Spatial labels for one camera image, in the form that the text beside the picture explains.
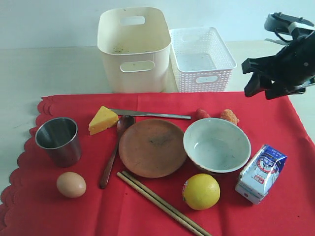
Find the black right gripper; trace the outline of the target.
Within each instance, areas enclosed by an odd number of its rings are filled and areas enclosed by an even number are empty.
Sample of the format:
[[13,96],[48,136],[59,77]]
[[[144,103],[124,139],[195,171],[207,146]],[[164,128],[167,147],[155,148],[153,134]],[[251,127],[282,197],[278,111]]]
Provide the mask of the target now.
[[263,91],[267,100],[304,94],[299,86],[315,76],[315,33],[298,36],[273,56],[246,59],[242,72],[252,73],[246,97]]

